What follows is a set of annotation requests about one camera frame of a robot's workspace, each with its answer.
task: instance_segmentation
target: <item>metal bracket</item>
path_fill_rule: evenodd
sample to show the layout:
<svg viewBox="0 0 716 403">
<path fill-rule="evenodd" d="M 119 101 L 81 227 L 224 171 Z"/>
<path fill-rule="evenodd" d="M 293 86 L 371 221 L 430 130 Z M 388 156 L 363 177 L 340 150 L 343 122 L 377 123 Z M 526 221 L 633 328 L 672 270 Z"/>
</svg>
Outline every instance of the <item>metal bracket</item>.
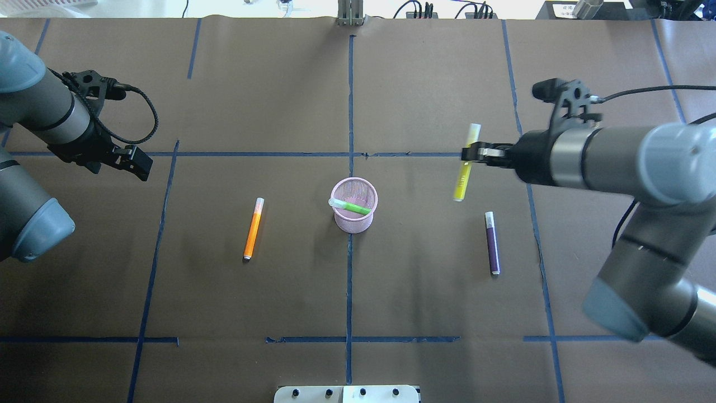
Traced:
<svg viewBox="0 0 716 403">
<path fill-rule="evenodd" d="M 105 77 L 94 70 L 83 72 L 64 72 L 62 76 L 72 83 L 79 90 L 79 96 L 85 98 L 97 115 L 102 112 L 105 100 L 124 100 L 127 92 L 117 89 L 117 81 L 111 77 Z"/>
<path fill-rule="evenodd" d="M 509 143 L 486 143 L 478 141 L 470 144 L 469 147 L 463 148 L 461 161 L 479 162 L 489 166 L 500 166 L 502 168 L 512 168 L 512 161 L 507 154 L 508 150 L 514 144 Z"/>
<path fill-rule="evenodd" d="M 410 385 L 281 387 L 274 403 L 420 403 L 420 387 Z"/>
<path fill-rule="evenodd" d="M 338 0 L 338 25 L 359 27 L 364 21 L 363 0 Z"/>
<path fill-rule="evenodd" d="M 568 129 L 589 128 L 590 122 L 601 121 L 601 114 L 591 113 L 592 96 L 580 80 L 552 78 L 540 81 L 532 86 L 532 96 L 554 104 L 549 122 L 549 133 L 554 138 Z"/>
</svg>

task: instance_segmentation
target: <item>robotic arm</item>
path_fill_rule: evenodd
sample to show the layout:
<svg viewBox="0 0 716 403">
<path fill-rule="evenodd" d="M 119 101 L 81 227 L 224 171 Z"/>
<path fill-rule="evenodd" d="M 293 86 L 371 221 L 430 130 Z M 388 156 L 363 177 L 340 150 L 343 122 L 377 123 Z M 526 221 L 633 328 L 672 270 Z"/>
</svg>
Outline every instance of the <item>robotic arm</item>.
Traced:
<svg viewBox="0 0 716 403">
<path fill-rule="evenodd" d="M 555 105 L 547 131 L 478 141 L 461 159 L 514 169 L 529 184 L 634 196 L 584 312 L 622 338 L 655 333 L 716 366 L 716 294 L 683 278 L 716 226 L 716 126 L 601 128 L 591 104 L 603 100 L 580 81 L 547 80 L 532 93 Z"/>
<path fill-rule="evenodd" d="M 122 100 L 136 87 L 94 71 L 58 75 L 18 39 L 0 31 L 0 129 L 18 123 L 47 143 L 64 162 L 97 174 L 102 164 L 146 181 L 152 159 L 136 143 L 120 148 L 97 115 L 105 99 Z M 0 261 L 29 262 L 74 231 L 74 222 L 45 190 L 0 147 Z"/>
</svg>

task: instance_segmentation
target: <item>orange marker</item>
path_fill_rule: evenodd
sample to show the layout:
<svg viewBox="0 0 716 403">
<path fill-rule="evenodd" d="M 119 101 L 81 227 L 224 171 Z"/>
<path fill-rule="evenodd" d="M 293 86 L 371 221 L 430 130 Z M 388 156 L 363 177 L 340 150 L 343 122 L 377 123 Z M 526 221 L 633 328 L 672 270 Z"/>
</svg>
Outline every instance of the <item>orange marker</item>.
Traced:
<svg viewBox="0 0 716 403">
<path fill-rule="evenodd" d="M 261 210 L 263 210 L 263 198 L 256 198 L 256 207 L 253 208 L 253 217 L 251 218 L 251 228 L 248 229 L 248 239 L 246 240 L 246 248 L 243 250 L 243 259 L 251 260 L 253 255 L 253 246 L 256 244 L 256 233 L 258 233 L 258 223 L 261 221 Z"/>
</svg>

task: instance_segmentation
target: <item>purple marker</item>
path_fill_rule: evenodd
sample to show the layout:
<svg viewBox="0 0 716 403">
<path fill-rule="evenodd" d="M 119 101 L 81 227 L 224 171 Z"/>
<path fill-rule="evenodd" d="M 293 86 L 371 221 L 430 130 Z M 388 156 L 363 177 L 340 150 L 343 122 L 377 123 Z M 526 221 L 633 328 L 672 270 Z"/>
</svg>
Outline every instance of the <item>purple marker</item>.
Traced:
<svg viewBox="0 0 716 403">
<path fill-rule="evenodd" d="M 488 233 L 488 255 L 490 256 L 490 272 L 493 275 L 500 275 L 500 256 L 497 246 L 497 232 L 495 230 L 495 215 L 492 212 L 485 213 L 485 225 Z"/>
</svg>

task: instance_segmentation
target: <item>green marker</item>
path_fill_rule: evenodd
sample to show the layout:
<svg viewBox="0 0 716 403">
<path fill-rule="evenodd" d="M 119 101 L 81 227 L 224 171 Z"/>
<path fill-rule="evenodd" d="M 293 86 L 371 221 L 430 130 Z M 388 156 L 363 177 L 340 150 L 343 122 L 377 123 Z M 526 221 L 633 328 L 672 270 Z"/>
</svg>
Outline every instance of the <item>green marker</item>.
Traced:
<svg viewBox="0 0 716 403">
<path fill-rule="evenodd" d="M 348 210 L 349 212 L 354 212 L 358 214 L 368 215 L 368 213 L 370 213 L 370 209 L 368 207 L 359 206 L 357 204 L 349 203 L 343 200 L 331 198 L 328 200 L 328 204 L 338 209 Z"/>
</svg>

